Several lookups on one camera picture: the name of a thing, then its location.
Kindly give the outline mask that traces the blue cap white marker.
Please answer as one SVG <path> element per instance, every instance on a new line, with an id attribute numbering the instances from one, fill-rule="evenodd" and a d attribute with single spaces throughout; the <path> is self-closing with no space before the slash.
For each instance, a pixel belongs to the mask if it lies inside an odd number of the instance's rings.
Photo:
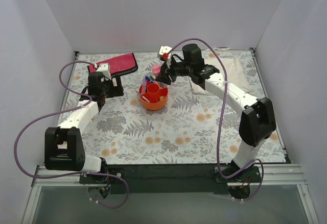
<path id="1" fill-rule="evenodd" d="M 145 79 L 146 79 L 148 82 L 150 82 L 150 83 L 154 83 L 154 81 L 153 81 L 150 77 L 148 77 L 148 76 L 145 76 Z"/>

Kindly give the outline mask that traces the lilac pastel highlighter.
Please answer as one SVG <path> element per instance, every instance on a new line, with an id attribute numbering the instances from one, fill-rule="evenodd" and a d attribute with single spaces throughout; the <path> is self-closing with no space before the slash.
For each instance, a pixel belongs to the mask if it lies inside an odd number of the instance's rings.
<path id="1" fill-rule="evenodd" d="M 142 83 L 141 93 L 146 93 L 148 81 L 144 78 Z"/>

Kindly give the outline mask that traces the pink eraser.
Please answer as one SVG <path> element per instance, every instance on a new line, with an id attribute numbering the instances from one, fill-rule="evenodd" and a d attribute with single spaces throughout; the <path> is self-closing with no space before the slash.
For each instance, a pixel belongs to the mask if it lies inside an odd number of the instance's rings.
<path id="1" fill-rule="evenodd" d="M 158 77 L 160 75 L 160 71 L 161 71 L 161 66 L 160 65 L 155 65 L 155 66 L 152 67 L 152 72 L 153 72 L 155 77 Z"/>

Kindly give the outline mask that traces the thin lilac pen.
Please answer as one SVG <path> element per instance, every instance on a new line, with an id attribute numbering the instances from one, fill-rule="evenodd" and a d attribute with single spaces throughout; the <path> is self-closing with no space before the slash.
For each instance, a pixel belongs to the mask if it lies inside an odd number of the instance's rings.
<path id="1" fill-rule="evenodd" d="M 143 94 L 141 94 L 139 91 L 136 90 L 135 92 L 136 92 L 136 93 L 139 95 L 139 97 L 142 98 L 144 101 L 146 101 L 146 102 L 148 102 L 148 103 L 150 102 L 150 101 L 149 101 L 149 100 L 148 100 L 148 99 L 147 99 Z"/>

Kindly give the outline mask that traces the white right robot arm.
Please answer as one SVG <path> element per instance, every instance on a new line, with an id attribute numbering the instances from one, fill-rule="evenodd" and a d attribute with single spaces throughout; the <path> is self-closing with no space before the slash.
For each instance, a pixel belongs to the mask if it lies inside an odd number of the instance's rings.
<path id="1" fill-rule="evenodd" d="M 272 101 L 267 97 L 259 99 L 229 82 L 225 67 L 207 64 L 198 45 L 185 45 L 179 62 L 174 59 L 172 51 L 169 46 L 160 47 L 158 57 L 163 64 L 156 81 L 171 85 L 177 77 L 189 77 L 194 84 L 220 98 L 222 106 L 230 106 L 240 116 L 241 144 L 238 152 L 230 167 L 218 172 L 226 180 L 246 180 L 261 146 L 276 130 Z"/>

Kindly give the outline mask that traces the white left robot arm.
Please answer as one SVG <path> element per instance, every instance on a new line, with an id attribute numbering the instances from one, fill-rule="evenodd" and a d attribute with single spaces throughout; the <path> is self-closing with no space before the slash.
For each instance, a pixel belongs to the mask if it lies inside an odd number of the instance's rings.
<path id="1" fill-rule="evenodd" d="M 100 71 L 90 73 L 79 95 L 79 108 L 59 126 L 45 131 L 44 164 L 48 170 L 91 172 L 97 183 L 104 183 L 109 171 L 102 166 L 102 158 L 85 153 L 82 134 L 107 98 L 124 95 L 121 77 L 108 78 Z"/>

